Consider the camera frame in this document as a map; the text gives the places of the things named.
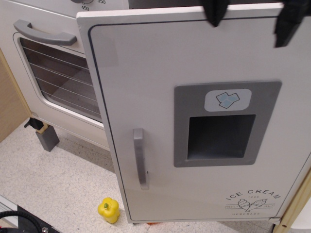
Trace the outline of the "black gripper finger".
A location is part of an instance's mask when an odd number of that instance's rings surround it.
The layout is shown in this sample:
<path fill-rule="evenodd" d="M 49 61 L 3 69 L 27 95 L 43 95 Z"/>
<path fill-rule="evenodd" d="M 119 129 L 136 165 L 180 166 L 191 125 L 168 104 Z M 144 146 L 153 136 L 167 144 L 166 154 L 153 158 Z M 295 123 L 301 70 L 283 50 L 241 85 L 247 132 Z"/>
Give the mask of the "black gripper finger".
<path fill-rule="evenodd" d="M 230 0 L 200 0 L 207 21 L 213 26 L 218 27 L 227 12 Z"/>
<path fill-rule="evenodd" d="M 304 17 L 311 15 L 310 0 L 283 0 L 283 8 L 276 19 L 275 48 L 286 47 L 298 30 Z"/>

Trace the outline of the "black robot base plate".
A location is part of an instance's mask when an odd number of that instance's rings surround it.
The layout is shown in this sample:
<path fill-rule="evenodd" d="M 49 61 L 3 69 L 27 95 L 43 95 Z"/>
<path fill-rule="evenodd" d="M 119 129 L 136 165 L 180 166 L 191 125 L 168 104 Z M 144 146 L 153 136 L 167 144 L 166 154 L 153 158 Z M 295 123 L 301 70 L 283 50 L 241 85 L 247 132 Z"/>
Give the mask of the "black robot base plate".
<path fill-rule="evenodd" d="M 0 227 L 1 233 L 60 233 L 54 226 L 31 214 L 24 208 L 17 206 L 16 210 L 1 211 L 0 218 L 17 220 L 15 227 Z"/>

